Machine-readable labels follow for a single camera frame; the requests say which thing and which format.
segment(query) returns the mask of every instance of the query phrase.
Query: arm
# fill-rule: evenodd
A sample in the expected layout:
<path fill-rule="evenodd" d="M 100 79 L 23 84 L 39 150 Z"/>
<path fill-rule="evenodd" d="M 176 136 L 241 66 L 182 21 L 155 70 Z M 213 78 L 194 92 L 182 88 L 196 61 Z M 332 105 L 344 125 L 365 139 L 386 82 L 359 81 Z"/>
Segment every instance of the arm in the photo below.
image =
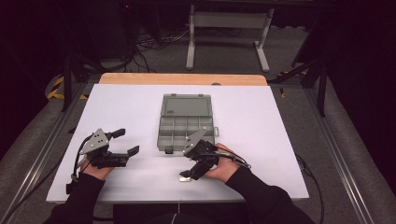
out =
<path fill-rule="evenodd" d="M 228 149 L 222 144 L 216 146 Z M 249 169 L 229 159 L 219 158 L 218 167 L 206 176 L 220 180 L 245 198 L 252 223 L 314 223 L 285 190 L 266 185 Z"/>
<path fill-rule="evenodd" d="M 79 173 L 78 184 L 66 203 L 55 206 L 45 224 L 54 223 L 92 223 L 93 208 L 105 184 L 106 176 L 114 168 L 96 169 L 85 160 Z"/>

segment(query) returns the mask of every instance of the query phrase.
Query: gray carpet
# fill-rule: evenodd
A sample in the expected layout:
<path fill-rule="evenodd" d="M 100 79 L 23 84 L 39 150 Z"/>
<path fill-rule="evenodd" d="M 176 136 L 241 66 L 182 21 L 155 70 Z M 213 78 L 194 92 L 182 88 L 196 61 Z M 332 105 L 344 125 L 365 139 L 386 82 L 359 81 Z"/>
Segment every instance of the gray carpet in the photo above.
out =
<path fill-rule="evenodd" d="M 236 37 L 227 36 L 216 30 L 199 32 L 196 36 L 195 64 L 192 71 L 185 69 L 187 35 L 165 49 L 149 50 L 144 55 L 149 68 L 160 73 L 262 74 L 258 57 L 252 47 L 258 35 L 257 30 L 244 30 Z M 264 45 L 264 52 L 271 69 L 270 73 L 265 74 L 267 79 L 276 77 L 276 74 L 281 71 L 291 69 L 291 61 L 306 35 L 303 29 L 275 27 L 270 29 Z M 139 58 L 137 60 L 144 64 L 143 60 Z M 114 63 L 107 61 L 103 62 L 103 65 L 110 66 Z M 142 68 L 138 69 L 134 63 L 127 67 L 127 71 L 137 72 L 138 70 L 145 72 Z M 92 76 L 85 93 L 90 92 L 97 78 L 99 76 Z M 315 119 L 316 111 L 309 105 L 306 90 L 295 85 L 297 81 L 298 78 L 294 78 L 292 83 L 281 85 L 285 91 L 284 97 L 280 94 L 279 86 L 273 86 L 273 93 L 295 152 L 304 158 L 318 179 L 325 206 L 324 223 L 364 223 L 359 221 L 334 165 L 325 135 Z M 41 176 L 50 170 L 66 150 L 72 137 L 68 131 L 77 126 L 85 103 L 85 100 L 77 101 L 52 148 Z M 18 192 L 38 152 L 46 143 L 56 119 L 60 116 L 62 106 L 63 100 L 50 99 L 47 106 L 26 127 L 8 154 L 1 160 L 0 214 L 3 215 L 7 211 Z M 331 85 L 327 89 L 325 113 L 334 138 L 356 180 L 361 197 L 366 202 L 374 223 L 396 223 L 395 197 L 374 166 Z M 17 214 L 15 223 L 41 223 L 49 216 L 54 204 L 46 203 L 45 199 L 51 179 L 52 176 L 26 201 L 21 212 Z M 295 203 L 318 223 L 320 218 L 318 190 L 310 177 L 304 175 L 304 180 L 310 198 Z M 112 217 L 111 204 L 97 204 L 95 215 Z"/>

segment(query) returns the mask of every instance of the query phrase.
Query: black sleeve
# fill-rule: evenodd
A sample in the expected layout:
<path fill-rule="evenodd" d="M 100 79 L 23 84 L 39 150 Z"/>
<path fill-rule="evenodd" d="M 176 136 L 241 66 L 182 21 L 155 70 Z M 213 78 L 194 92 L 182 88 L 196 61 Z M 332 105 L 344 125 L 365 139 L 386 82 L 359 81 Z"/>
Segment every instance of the black sleeve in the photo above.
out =
<path fill-rule="evenodd" d="M 276 186 L 268 186 L 245 167 L 240 167 L 226 182 L 247 201 L 252 223 L 314 223 L 296 207 L 289 194 Z"/>
<path fill-rule="evenodd" d="M 93 208 L 105 181 L 91 175 L 79 174 L 78 184 L 66 203 L 55 206 L 45 224 L 92 223 Z"/>

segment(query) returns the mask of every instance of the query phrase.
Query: wooden table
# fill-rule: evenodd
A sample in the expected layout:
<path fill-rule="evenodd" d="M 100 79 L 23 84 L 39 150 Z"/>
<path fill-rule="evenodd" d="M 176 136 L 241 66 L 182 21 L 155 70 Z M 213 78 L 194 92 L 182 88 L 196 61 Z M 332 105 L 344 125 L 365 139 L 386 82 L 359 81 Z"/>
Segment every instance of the wooden table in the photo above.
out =
<path fill-rule="evenodd" d="M 99 84 L 267 86 L 262 75 L 105 73 Z"/>
<path fill-rule="evenodd" d="M 258 75 L 103 74 L 84 108 L 75 134 L 49 189 L 47 201 L 64 203 L 64 187 L 77 148 L 98 128 L 126 134 L 111 141 L 109 150 L 125 153 L 140 146 L 126 167 L 106 179 L 100 203 L 228 203 L 243 198 L 210 178 L 179 182 L 179 173 L 195 161 L 166 155 L 157 147 L 163 95 L 210 94 L 213 118 L 220 135 L 216 142 L 238 151 L 252 172 L 269 185 L 280 186 L 292 199 L 308 198 L 303 176 L 265 78 Z"/>

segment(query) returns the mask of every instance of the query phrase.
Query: hand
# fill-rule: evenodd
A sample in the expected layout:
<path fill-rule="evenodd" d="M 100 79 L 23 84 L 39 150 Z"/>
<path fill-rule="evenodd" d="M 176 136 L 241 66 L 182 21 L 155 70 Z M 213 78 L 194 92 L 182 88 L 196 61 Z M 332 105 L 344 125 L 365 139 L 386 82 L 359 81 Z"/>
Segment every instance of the hand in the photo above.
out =
<path fill-rule="evenodd" d="M 91 176 L 96 177 L 100 180 L 105 180 L 106 176 L 108 174 L 110 174 L 111 171 L 114 170 L 114 167 L 105 167 L 102 169 L 93 167 L 87 158 L 84 158 L 84 161 L 82 162 L 82 164 L 79 168 L 80 168 L 80 171 L 82 171 L 82 173 L 91 175 Z"/>
<path fill-rule="evenodd" d="M 220 148 L 225 148 L 231 152 L 229 148 L 224 146 L 223 144 L 217 143 L 215 144 L 216 147 Z M 215 178 L 217 180 L 220 180 L 221 182 L 225 183 L 230 179 L 230 177 L 233 175 L 233 173 L 236 172 L 236 170 L 239 168 L 239 164 L 236 162 L 233 162 L 232 160 L 228 158 L 223 158 L 219 157 L 219 164 L 215 169 L 209 170 L 206 172 L 205 176 L 210 177 L 210 178 Z"/>

